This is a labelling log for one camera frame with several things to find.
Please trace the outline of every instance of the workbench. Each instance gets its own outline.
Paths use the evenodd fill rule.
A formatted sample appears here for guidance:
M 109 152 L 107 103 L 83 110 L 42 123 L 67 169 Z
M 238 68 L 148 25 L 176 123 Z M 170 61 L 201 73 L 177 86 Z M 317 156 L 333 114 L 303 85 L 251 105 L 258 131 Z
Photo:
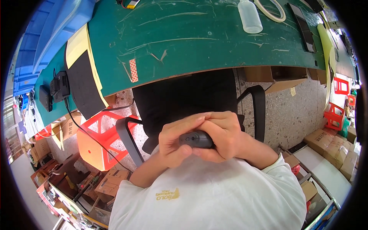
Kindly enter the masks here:
M 141 0 L 134 10 L 112 0 L 97 2 L 88 23 L 91 48 L 102 84 L 102 95 L 153 81 L 206 70 L 243 66 L 298 66 L 325 69 L 317 25 L 320 17 L 299 0 L 278 0 L 286 20 L 277 23 L 259 12 L 263 31 L 244 32 L 236 0 Z M 313 34 L 316 53 L 306 52 L 287 2 L 303 12 Z M 270 2 L 261 3 L 279 16 Z M 48 85 L 64 70 L 63 46 L 35 85 L 35 101 L 44 125 L 67 113 L 64 102 L 47 112 L 38 99 L 39 86 Z M 132 83 L 129 61 L 135 59 L 138 81 Z M 77 109 L 71 97 L 70 109 Z

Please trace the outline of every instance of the hand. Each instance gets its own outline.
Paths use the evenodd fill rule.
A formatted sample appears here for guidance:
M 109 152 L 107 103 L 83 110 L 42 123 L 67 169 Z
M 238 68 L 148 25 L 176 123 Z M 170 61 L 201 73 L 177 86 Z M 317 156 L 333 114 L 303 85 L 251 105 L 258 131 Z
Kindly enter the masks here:
M 182 161 L 192 154 L 189 145 L 179 145 L 179 136 L 190 132 L 208 119 L 211 113 L 198 113 L 181 120 L 165 124 L 159 134 L 160 159 L 164 166 L 178 167 Z
M 235 113 L 212 112 L 210 118 L 197 129 L 208 133 L 216 145 L 216 149 L 193 148 L 192 153 L 203 160 L 220 163 L 239 154 L 242 131 Z

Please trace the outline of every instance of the person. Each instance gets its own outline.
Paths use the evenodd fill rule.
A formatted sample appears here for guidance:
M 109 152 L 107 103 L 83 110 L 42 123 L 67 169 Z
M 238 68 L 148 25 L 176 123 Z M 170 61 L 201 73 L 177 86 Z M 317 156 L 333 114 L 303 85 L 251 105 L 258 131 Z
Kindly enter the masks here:
M 216 79 L 212 90 L 199 94 L 215 102 L 188 103 L 191 96 L 198 98 L 188 92 L 188 85 L 205 89 L 211 79 Z M 212 71 L 150 85 L 133 89 L 133 94 L 145 132 L 155 140 L 156 130 L 158 145 L 129 181 L 121 182 L 109 229 L 302 228 L 307 212 L 303 191 L 281 154 L 242 131 L 234 111 L 232 72 Z M 169 96 L 168 90 L 175 93 Z M 169 109 L 172 105 L 178 108 Z M 233 111 L 225 110 L 229 105 Z M 198 111 L 195 107 L 209 112 L 193 113 Z M 193 130 L 207 132 L 216 148 L 180 146 L 179 136 Z

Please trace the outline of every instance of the black pants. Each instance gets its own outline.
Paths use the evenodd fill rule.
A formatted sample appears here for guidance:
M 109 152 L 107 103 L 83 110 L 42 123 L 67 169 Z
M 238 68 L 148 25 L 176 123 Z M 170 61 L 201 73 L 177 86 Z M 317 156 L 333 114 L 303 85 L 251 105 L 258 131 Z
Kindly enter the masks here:
M 214 70 L 166 79 L 133 88 L 133 96 L 148 140 L 143 150 L 151 153 L 164 124 L 203 112 L 237 113 L 232 69 Z M 238 116 L 244 130 L 244 116 Z

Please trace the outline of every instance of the black office chair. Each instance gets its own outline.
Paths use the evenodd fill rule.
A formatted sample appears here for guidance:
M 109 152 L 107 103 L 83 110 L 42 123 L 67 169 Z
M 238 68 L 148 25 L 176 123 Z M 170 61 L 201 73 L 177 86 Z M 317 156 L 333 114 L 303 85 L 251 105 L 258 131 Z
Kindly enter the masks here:
M 248 94 L 253 98 L 254 111 L 254 138 L 260 142 L 265 139 L 265 120 L 266 120 L 266 97 L 262 86 L 256 85 L 247 88 L 237 99 L 237 103 L 241 102 Z M 143 124 L 141 120 L 131 117 L 122 118 L 116 121 L 115 127 L 120 139 L 124 143 L 129 155 L 132 157 L 135 165 L 139 167 L 143 162 L 143 157 L 139 152 L 137 145 L 129 131 L 128 123 Z

